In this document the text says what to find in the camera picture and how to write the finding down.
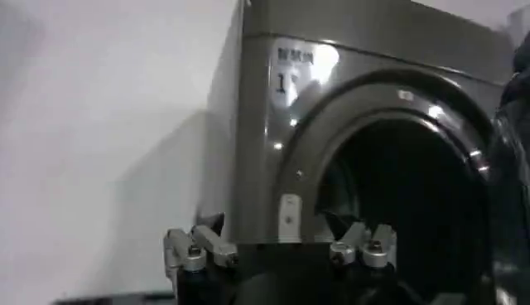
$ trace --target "number 1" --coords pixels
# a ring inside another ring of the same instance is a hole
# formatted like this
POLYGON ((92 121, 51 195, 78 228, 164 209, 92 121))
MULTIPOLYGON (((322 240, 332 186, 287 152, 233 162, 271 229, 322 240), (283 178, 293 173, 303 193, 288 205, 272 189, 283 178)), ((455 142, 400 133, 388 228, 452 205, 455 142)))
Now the number 1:
POLYGON ((284 87, 284 81, 285 81, 285 75, 283 73, 278 73, 278 78, 280 79, 280 87, 276 89, 276 92, 279 92, 281 94, 285 94, 285 87, 284 87))

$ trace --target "sticker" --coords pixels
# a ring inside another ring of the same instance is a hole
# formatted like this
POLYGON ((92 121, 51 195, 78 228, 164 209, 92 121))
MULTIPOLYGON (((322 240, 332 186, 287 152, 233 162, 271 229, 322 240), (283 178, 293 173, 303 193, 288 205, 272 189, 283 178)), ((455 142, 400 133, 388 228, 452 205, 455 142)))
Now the sticker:
POLYGON ((278 38, 271 49, 269 94, 280 108, 289 108, 313 83, 323 85, 339 63, 339 52, 324 44, 278 38))
POLYGON ((280 199, 278 239, 281 243, 300 242, 301 198, 297 194, 284 194, 280 199))

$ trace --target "door opening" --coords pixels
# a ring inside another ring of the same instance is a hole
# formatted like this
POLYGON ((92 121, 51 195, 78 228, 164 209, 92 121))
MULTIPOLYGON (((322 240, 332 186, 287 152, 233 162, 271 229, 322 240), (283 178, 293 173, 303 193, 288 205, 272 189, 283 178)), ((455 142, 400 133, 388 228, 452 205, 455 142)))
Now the door opening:
POLYGON ((397 271, 424 298, 471 289, 487 270, 485 188, 445 139, 407 120, 373 123, 337 152, 316 213, 397 231, 397 271))

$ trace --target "front-loading washing machine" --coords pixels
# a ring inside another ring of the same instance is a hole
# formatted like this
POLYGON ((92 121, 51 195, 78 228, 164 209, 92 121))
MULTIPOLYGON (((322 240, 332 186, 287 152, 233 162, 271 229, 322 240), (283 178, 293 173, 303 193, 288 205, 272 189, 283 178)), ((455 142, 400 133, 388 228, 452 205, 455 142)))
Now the front-loading washing machine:
POLYGON ((242 44, 230 239, 386 223, 415 289, 469 289, 508 39, 408 0, 251 0, 242 44))

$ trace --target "silver metal bracket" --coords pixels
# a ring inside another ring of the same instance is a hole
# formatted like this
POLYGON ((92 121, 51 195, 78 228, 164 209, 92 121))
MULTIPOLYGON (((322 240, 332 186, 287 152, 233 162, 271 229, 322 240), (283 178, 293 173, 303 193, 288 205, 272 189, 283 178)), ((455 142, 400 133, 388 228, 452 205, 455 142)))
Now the silver metal bracket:
POLYGON ((200 271, 206 266, 206 251, 181 229, 167 231, 164 237, 164 263, 166 275, 179 268, 185 271, 200 271))
POLYGON ((397 267, 398 238, 390 225, 378 225, 372 238, 362 248, 363 263, 372 268, 383 268, 388 263, 397 267))
POLYGON ((214 256, 214 263, 220 267, 233 268, 238 263, 238 248, 222 240, 206 225, 196 225, 191 229, 195 242, 214 256))
POLYGON ((356 251, 366 236, 366 226, 362 222, 354 222, 342 239, 330 245, 330 258, 334 264, 347 265, 355 261, 356 251))

